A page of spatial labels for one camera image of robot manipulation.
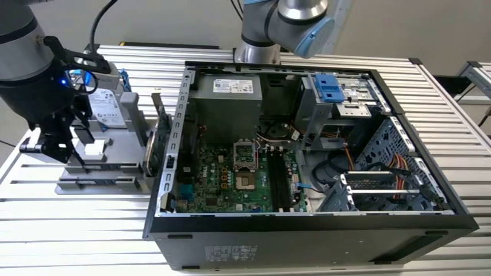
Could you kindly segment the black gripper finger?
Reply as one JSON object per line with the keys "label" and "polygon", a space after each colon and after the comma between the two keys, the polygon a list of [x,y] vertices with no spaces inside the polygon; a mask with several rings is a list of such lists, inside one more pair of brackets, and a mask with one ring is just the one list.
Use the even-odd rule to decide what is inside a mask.
{"label": "black gripper finger", "polygon": [[66,114],[49,114],[37,123],[27,121],[29,135],[18,145],[22,154],[41,160],[57,161],[63,164],[74,158],[77,166],[85,162],[74,149],[70,124],[74,117]]}
{"label": "black gripper finger", "polygon": [[70,105],[70,113],[74,116],[71,127],[78,140],[82,143],[93,143],[94,138],[89,131],[89,119],[91,118],[91,109],[87,97],[74,97]]}

